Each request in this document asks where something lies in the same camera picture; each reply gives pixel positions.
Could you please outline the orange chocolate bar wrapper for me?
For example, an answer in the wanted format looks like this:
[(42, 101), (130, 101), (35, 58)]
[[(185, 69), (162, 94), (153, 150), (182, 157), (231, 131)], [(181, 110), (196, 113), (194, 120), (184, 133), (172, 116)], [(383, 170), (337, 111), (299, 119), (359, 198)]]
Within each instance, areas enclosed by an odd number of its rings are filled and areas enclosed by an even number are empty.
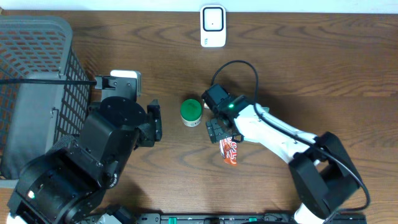
[(220, 140), (219, 149), (225, 163), (232, 166), (237, 165), (237, 144), (232, 141), (232, 137)]

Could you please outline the mint green wipes packet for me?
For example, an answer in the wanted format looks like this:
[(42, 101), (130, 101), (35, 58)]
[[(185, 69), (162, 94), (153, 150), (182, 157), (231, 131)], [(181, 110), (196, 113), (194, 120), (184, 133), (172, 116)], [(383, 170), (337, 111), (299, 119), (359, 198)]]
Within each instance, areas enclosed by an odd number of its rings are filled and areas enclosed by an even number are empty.
[(269, 112), (269, 107), (262, 107), (262, 109), (266, 112), (266, 113), (268, 113)]

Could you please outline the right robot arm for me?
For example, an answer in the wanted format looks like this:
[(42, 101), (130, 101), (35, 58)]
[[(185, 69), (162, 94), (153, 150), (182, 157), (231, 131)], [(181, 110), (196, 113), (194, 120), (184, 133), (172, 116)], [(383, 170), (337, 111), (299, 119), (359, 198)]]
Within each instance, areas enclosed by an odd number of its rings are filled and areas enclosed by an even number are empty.
[(357, 168), (340, 139), (326, 132), (306, 133), (277, 119), (268, 108), (248, 97), (233, 96), (221, 85), (206, 90), (202, 100), (214, 114), (208, 122), (209, 137), (259, 143), (289, 167), (301, 200), (294, 213), (296, 223), (328, 223), (342, 212), (341, 206), (363, 186)]

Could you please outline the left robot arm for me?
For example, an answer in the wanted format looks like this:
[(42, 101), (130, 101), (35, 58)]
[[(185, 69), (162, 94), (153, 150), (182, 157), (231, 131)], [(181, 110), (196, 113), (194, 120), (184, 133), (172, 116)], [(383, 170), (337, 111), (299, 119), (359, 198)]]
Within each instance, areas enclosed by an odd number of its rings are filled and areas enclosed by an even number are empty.
[(141, 78), (95, 78), (103, 97), (79, 135), (63, 136), (21, 171), (7, 203), (8, 223), (78, 223), (115, 187), (138, 147), (162, 138), (160, 105), (137, 103)]

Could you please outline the green lid jar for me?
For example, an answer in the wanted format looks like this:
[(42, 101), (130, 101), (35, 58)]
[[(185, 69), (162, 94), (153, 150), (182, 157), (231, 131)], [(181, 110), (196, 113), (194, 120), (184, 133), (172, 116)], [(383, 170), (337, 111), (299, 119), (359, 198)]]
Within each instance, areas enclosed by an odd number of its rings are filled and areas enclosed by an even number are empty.
[(194, 99), (185, 100), (181, 104), (180, 115), (184, 125), (191, 128), (198, 126), (202, 117), (202, 107), (200, 102)]

